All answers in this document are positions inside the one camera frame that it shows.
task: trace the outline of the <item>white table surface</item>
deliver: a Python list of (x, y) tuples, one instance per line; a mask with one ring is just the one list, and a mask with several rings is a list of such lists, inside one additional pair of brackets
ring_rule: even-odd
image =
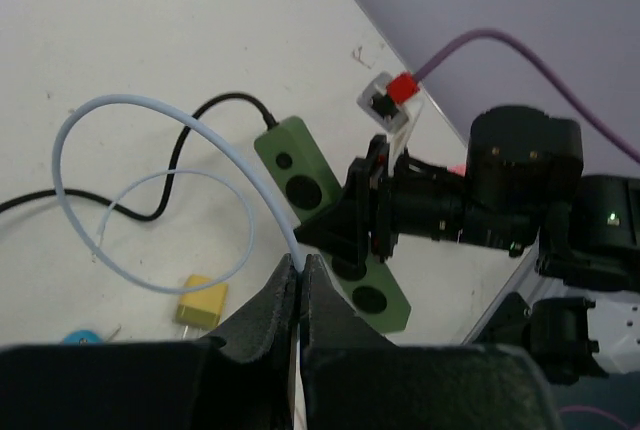
[[(361, 61), (353, 56), (358, 49)], [(74, 108), (107, 93), (153, 96), (191, 113), (218, 93), (250, 92), (279, 119), (302, 116), (344, 180), (378, 130), (356, 96), (378, 72), (402, 69), (353, 0), (0, 0), (0, 199), (50, 188), (59, 126)], [(269, 178), (252, 150), (263, 131), (252, 107), (228, 103), (204, 121)], [(71, 134), (65, 183), (113, 196), (166, 168), (180, 129), (142, 109), (99, 110)], [(422, 114), (410, 148), (438, 164), (465, 159), (435, 106)], [(215, 148), (194, 134), (180, 163), (230, 178), (255, 207), (255, 250), (229, 282), (229, 315), (263, 286), (287, 247), (257, 192)], [(161, 186), (149, 183), (126, 204), (153, 210)], [(174, 189), (157, 223), (115, 215), (104, 248), (159, 284), (222, 274), (244, 249), (242, 207), (201, 177), (178, 177)], [(95, 229), (103, 208), (74, 202)], [(407, 330), (391, 337), (399, 343), (461, 341), (517, 265), (505, 253), (409, 237), (395, 253), (390, 267), (413, 306)], [(80, 328), (106, 334), (118, 325), (124, 341), (181, 333), (171, 321), (176, 298), (137, 288), (92, 262), (53, 199), (0, 216), (0, 262), (0, 344), (55, 342)]]

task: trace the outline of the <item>green power strip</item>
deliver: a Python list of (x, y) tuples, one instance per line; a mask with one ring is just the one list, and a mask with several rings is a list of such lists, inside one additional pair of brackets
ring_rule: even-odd
[[(254, 142), (254, 148), (300, 222), (340, 197), (340, 183), (299, 117), (287, 118), (262, 134)], [(339, 261), (324, 253), (323, 256), (345, 295), (372, 328), (380, 333), (405, 329), (411, 305), (387, 265), (369, 254), (365, 272), (347, 275), (340, 270)]]

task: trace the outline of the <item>gray wall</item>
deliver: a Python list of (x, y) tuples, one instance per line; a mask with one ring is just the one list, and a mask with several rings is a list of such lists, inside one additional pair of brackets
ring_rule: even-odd
[[(473, 27), (512, 33), (613, 129), (640, 147), (640, 0), (359, 1), (411, 69)], [(465, 47), (425, 84), (464, 135), (479, 112), (499, 103), (527, 103), (554, 115), (575, 116), (521, 57), (493, 42)], [(640, 168), (588, 124), (582, 133), (588, 171), (640, 176)]]

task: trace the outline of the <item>red connector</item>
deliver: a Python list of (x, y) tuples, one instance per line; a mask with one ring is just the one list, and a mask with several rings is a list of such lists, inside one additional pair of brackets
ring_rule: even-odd
[(387, 85), (387, 95), (396, 105), (402, 105), (420, 91), (418, 83), (409, 72), (404, 72)]

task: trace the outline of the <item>tabletop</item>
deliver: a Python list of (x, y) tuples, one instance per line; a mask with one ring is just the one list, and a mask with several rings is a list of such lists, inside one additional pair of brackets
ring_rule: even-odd
[[(51, 188), (58, 128), (79, 105), (108, 93), (142, 94), (191, 113), (216, 94), (249, 92), (278, 119), (301, 116), (344, 181), (351, 160), (378, 131), (356, 106), (357, 95), (380, 71), (403, 69), (354, 0), (0, 2), (0, 200)], [(255, 109), (226, 103), (204, 121), (249, 159), (285, 205), (252, 149), (263, 131)], [(69, 137), (65, 185), (112, 197), (166, 168), (180, 129), (149, 111), (99, 110)], [(412, 152), (422, 159), (464, 162), (465, 147), (435, 104), (413, 135)], [(287, 247), (257, 192), (204, 139), (189, 137), (180, 166), (229, 178), (254, 206), (255, 249), (229, 281), (227, 316), (263, 286)], [(124, 203), (151, 211), (161, 186), (150, 182)], [(93, 231), (104, 209), (73, 204)], [(244, 251), (242, 212), (219, 184), (179, 176), (163, 218), (141, 224), (114, 215), (103, 248), (154, 283), (181, 285), (192, 273), (215, 277)], [(123, 341), (182, 333), (172, 323), (176, 297), (137, 288), (93, 261), (54, 199), (0, 216), (0, 255), (0, 344), (56, 342), (80, 328), (108, 334), (121, 326)], [(389, 266), (413, 310), (406, 331), (390, 338), (462, 341), (517, 263), (497, 251), (402, 237)]]

